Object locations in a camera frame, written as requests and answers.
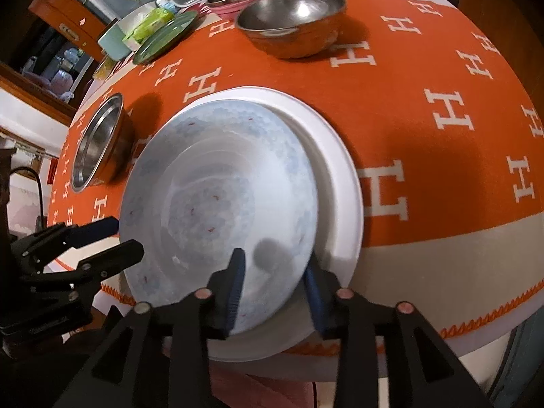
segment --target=green plate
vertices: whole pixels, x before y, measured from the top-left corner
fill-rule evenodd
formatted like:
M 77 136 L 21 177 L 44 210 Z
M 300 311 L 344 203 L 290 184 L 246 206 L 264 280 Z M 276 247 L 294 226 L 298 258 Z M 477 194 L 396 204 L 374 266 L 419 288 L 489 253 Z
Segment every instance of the green plate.
M 143 42 L 132 58 L 133 63 L 149 64 L 164 55 L 191 31 L 198 15 L 197 11 L 187 11 L 176 15 L 173 20 L 168 21 Z

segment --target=blue fabric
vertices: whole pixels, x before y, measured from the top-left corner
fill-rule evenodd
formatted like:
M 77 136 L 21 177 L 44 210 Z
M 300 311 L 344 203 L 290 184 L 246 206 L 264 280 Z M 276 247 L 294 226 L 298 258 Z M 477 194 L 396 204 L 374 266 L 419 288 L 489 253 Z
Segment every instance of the blue fabric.
M 490 394 L 495 408 L 510 408 L 544 361 L 544 307 L 524 321 L 513 334 L 506 365 Z

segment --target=stacked plate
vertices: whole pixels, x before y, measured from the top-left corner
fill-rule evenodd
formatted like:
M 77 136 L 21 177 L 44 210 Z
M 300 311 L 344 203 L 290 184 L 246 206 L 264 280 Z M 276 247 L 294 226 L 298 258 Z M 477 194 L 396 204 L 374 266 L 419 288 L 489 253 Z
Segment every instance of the stacked plate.
M 235 328 L 210 359 L 280 353 L 313 332 L 299 286 L 309 255 L 346 286 L 363 234 L 361 189 L 341 139 L 313 109 L 263 87 L 200 98 L 168 121 L 131 172 L 121 242 L 143 243 L 126 270 L 137 300 L 176 301 L 246 252 Z

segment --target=round table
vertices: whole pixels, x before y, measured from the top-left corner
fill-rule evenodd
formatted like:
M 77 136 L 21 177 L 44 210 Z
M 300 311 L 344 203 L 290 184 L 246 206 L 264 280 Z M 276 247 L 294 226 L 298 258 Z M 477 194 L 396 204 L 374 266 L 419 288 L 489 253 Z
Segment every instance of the round table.
M 347 0 L 337 43 L 306 59 L 268 56 L 213 14 L 152 64 L 127 58 L 70 127 L 48 223 L 119 216 L 127 175 L 154 133 L 195 99 L 246 85 L 311 105 L 348 147 L 365 212 L 356 291 L 385 305 L 413 302 L 458 355 L 542 305 L 542 124 L 499 51 L 447 0 Z M 132 160 L 113 184 L 75 194 L 78 140 L 116 92 L 137 135 Z M 67 252 L 56 268 L 74 268 L 92 250 Z M 95 300 L 111 303 L 134 304 L 123 278 L 106 281 Z M 337 343 L 312 336 L 257 368 L 331 380 L 337 354 Z

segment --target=screw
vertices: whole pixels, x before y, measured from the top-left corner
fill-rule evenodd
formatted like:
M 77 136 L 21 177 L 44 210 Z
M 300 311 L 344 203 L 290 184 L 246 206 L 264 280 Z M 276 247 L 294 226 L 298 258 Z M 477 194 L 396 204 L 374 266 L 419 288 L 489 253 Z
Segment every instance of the screw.
M 195 291 L 195 298 L 197 299 L 208 299 L 212 295 L 212 292 L 209 288 L 199 288 Z
M 340 299 L 351 299 L 353 297 L 353 291 L 349 288 L 339 288 L 336 290 L 336 295 Z
M 396 309 L 404 315 L 411 315 L 413 313 L 414 307 L 410 302 L 401 302 L 396 306 Z
M 143 315 L 149 310 L 151 310 L 151 305 L 149 305 L 147 302 L 138 302 L 134 306 L 134 313 L 138 313 L 139 315 Z

